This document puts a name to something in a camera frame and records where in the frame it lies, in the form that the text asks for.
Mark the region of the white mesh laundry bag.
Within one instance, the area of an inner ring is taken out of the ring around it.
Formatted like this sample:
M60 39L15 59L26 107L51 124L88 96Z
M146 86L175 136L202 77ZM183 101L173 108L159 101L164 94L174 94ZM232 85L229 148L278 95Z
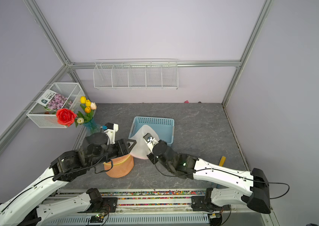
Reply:
M147 159L148 154L151 153L154 144L150 142L148 146L147 139L145 139L145 135L150 134L153 139L156 140L155 143L159 142L158 134L148 125L143 125L134 135L130 135L129 139L135 140L136 144L130 152L130 155L134 158L138 159Z

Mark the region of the orange mesh laundry bag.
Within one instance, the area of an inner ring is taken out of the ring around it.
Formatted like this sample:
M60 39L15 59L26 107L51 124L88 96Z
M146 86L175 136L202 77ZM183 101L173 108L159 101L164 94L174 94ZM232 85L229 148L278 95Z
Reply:
M111 178L121 178L130 173L134 167L134 158L130 154L118 157L111 162L103 163L104 169L107 171L106 174Z

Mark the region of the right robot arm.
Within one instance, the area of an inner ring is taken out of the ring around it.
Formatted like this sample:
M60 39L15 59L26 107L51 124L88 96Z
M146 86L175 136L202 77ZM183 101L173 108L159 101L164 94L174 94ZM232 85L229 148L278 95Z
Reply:
M202 180L225 186L225 190L209 188L205 201L213 206L246 205L249 209L271 213L270 185L265 173L258 168L241 171L211 164L199 157L175 152L165 141L148 138L146 145L153 164L160 163L168 177Z

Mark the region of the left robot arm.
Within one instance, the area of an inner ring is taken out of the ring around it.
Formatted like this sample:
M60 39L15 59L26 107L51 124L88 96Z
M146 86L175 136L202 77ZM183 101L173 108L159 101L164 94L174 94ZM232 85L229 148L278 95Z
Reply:
M64 152L27 188L0 203L0 226L41 226L73 213L107 212L101 193L90 188L59 202L43 204L58 189L102 163L130 154L132 139L115 140L112 133L94 133L83 141L84 149Z

